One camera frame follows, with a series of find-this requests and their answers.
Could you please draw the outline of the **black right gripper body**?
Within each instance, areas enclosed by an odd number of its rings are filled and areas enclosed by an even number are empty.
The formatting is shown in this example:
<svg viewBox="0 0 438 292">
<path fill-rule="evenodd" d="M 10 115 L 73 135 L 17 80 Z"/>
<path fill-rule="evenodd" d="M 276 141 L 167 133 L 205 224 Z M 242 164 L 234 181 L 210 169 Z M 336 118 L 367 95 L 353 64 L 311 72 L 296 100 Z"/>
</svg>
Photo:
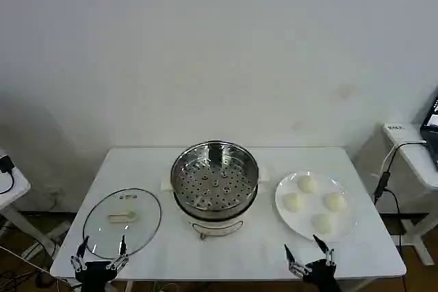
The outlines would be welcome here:
<svg viewBox="0 0 438 292">
<path fill-rule="evenodd" d="M 336 263 L 325 260 L 317 260 L 306 264 L 310 269 L 303 277 L 304 282 L 314 284 L 321 292 L 341 292 L 334 275 L 337 269 Z"/>
</svg>

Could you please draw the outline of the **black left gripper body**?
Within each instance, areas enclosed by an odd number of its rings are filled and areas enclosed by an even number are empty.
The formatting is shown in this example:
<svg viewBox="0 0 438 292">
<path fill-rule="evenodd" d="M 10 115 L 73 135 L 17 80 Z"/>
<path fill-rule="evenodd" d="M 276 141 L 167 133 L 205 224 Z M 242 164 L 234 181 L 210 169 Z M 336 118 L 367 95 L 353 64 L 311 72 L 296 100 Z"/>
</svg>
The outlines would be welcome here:
<svg viewBox="0 0 438 292">
<path fill-rule="evenodd" d="M 107 283 L 117 276 L 116 268 L 110 261 L 91 261 L 86 269 L 75 271 L 75 278 L 81 283 L 81 292 L 104 292 Z"/>
</svg>

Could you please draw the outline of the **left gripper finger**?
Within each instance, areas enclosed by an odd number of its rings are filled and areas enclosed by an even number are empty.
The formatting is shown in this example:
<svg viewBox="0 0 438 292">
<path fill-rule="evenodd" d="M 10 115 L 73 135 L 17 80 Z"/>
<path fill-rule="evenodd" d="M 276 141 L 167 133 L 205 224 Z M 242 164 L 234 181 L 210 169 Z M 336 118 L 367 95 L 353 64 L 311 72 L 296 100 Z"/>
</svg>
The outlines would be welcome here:
<svg viewBox="0 0 438 292">
<path fill-rule="evenodd" d="M 83 256 L 88 247 L 89 236 L 86 236 L 83 242 L 77 248 L 76 254 L 70 258 L 70 263 L 76 273 L 85 272 L 87 270 L 86 263 L 83 261 Z"/>
<path fill-rule="evenodd" d="M 119 255 L 115 260 L 106 266 L 106 269 L 123 269 L 128 261 L 129 255 L 127 254 L 127 245 L 125 236 L 123 235 L 119 245 Z"/>
</svg>

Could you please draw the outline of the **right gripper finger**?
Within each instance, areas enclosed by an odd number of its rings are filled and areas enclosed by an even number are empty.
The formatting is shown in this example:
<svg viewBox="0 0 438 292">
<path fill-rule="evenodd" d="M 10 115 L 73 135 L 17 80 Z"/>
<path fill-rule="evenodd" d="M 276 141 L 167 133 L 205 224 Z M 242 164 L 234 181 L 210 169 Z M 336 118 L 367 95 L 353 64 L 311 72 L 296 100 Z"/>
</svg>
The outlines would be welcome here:
<svg viewBox="0 0 438 292">
<path fill-rule="evenodd" d="M 313 238 L 314 238 L 315 242 L 317 243 L 318 247 L 321 249 L 321 251 L 325 255 L 326 265 L 327 266 L 335 266 L 335 262 L 333 261 L 334 249 L 330 249 L 326 245 L 326 243 L 323 240 L 321 240 L 319 237 L 317 237 L 316 235 L 313 235 Z"/>
<path fill-rule="evenodd" d="M 310 274 L 310 269 L 294 258 L 286 244 L 284 245 L 284 248 L 289 271 L 296 277 L 304 277 Z"/>
</svg>

